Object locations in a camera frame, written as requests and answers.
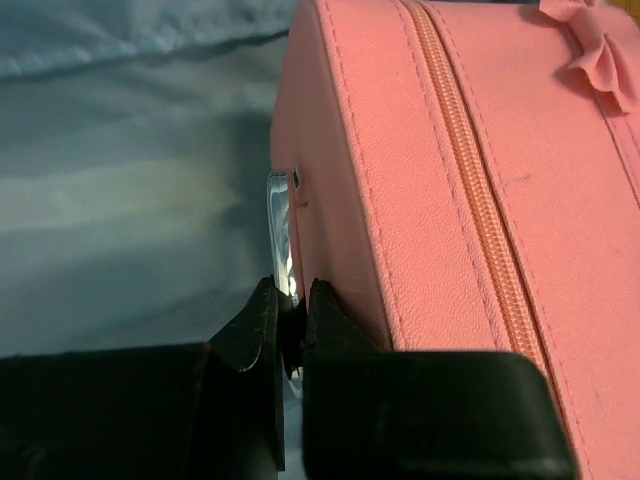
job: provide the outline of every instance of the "bow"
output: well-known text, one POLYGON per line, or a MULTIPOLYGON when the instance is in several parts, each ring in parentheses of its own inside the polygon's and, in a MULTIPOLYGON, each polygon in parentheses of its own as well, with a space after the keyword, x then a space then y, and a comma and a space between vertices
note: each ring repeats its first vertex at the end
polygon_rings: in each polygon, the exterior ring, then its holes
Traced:
POLYGON ((629 42, 621 41, 620 29, 611 26, 608 9, 597 0, 540 1, 540 11, 567 24, 582 46, 584 54, 568 68, 583 70, 593 88, 613 94, 623 113, 637 112, 640 111, 640 51, 627 51, 629 42))

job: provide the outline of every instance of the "blue fabric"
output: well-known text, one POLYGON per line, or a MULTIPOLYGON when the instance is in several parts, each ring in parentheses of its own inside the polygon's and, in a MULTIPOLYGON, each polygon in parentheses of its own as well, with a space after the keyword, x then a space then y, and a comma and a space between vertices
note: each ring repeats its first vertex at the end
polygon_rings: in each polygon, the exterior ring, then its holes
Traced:
POLYGON ((296 0, 0 0, 0 79, 286 31, 296 0))

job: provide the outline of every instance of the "pink leather case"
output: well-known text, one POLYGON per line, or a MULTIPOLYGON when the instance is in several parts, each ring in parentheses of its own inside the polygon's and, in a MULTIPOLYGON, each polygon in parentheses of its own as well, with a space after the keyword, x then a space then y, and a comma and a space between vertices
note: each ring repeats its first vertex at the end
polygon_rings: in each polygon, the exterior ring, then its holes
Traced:
POLYGON ((515 350, 640 478, 640 32, 592 2, 301 0, 272 129, 298 287, 386 348, 515 350))

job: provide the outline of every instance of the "zipper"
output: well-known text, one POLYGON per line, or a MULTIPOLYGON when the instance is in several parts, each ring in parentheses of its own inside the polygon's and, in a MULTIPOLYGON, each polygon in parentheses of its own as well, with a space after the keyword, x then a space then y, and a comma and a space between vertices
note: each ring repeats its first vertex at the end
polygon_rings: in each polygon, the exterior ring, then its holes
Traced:
POLYGON ((453 66, 427 10, 417 2, 403 1, 402 4, 413 20, 444 116, 510 347, 528 357, 548 380, 552 380, 518 261, 453 66))

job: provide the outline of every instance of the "pink leather surface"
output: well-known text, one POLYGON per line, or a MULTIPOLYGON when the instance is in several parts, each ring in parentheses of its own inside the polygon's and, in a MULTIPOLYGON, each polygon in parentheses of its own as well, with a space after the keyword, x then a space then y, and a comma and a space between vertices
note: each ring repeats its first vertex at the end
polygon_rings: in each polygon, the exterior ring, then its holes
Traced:
MULTIPOLYGON (((563 69, 579 45, 535 7, 430 5, 524 270, 582 478, 640 478, 639 114, 613 113, 612 98, 563 69)), ((612 17, 640 58, 637 29, 612 17)), ((381 344, 504 349, 419 51, 395 0, 301 0, 272 156, 275 168, 303 172, 304 285, 331 281, 381 344)))

